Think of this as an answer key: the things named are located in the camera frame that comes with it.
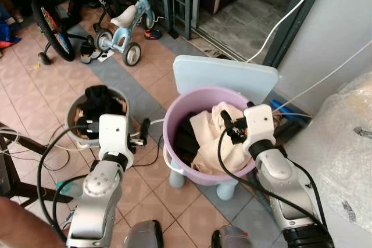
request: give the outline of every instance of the bubble wrap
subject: bubble wrap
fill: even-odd
[[[311,173],[322,203],[372,232],[372,134],[368,131],[372,131],[372,72],[329,96],[286,150],[290,159]]]

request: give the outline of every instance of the gray bucket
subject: gray bucket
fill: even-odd
[[[121,100],[126,101],[126,104],[127,104],[126,117],[128,117],[128,119],[129,119],[129,132],[130,132],[132,130],[132,124],[131,124],[132,121],[131,121],[131,118],[130,118],[130,105],[129,105],[128,98],[125,96],[124,93],[117,90],[116,88],[109,87],[109,92],[112,94],[113,97],[116,97],[116,98],[119,98]],[[65,126],[66,127],[72,127],[72,126],[75,125],[74,118],[75,118],[75,115],[76,115],[77,105],[85,102],[86,100],[87,100],[87,97],[83,93],[80,96],[78,96],[74,100],[74,102],[71,104],[71,106],[69,107],[69,109],[66,113],[66,117],[65,117]],[[92,147],[96,147],[96,148],[99,147],[98,139],[82,139],[79,136],[77,136],[76,134],[74,134],[72,131],[69,131],[68,135],[71,137],[71,139],[73,141],[76,142],[76,144],[79,148],[83,148],[83,147],[86,147],[86,146],[89,146],[91,148]]]

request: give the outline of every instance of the cream cloth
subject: cream cloth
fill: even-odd
[[[225,110],[234,121],[243,117],[243,112],[236,107],[221,102],[212,108],[212,113],[206,110],[190,118],[192,129],[199,143],[198,154],[194,158],[191,167],[204,174],[224,174],[217,156],[217,148],[220,135],[225,129],[221,112]],[[244,168],[251,157],[244,155],[242,144],[233,145],[229,136],[225,134],[221,143],[221,158],[226,168],[231,172],[237,172]]]

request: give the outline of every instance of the light blue balance bike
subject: light blue balance bike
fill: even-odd
[[[111,23],[118,26],[112,35],[108,29],[100,29],[94,38],[94,45],[101,52],[115,49],[122,53],[123,62],[128,66],[135,66],[141,58],[141,47],[131,42],[132,31],[137,23],[145,17],[147,29],[151,29],[155,22],[155,14],[151,10],[148,0],[138,0],[135,5],[129,6],[120,16],[111,19]]]

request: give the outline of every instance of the purple bucket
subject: purple bucket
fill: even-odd
[[[223,87],[202,87],[186,94],[180,95],[169,107],[163,125],[164,136],[164,159],[167,161],[166,150],[171,159],[180,168],[179,173],[187,176],[190,180],[197,184],[211,186],[217,185],[223,181],[231,180],[228,175],[210,175],[193,170],[181,161],[173,150],[173,141],[176,134],[176,129],[180,121],[190,112],[200,113],[203,110],[211,111],[212,107],[220,102],[229,103],[240,110],[246,109],[246,104],[249,100],[241,94]],[[255,162],[251,160],[247,166],[235,175],[242,177],[255,168]]]

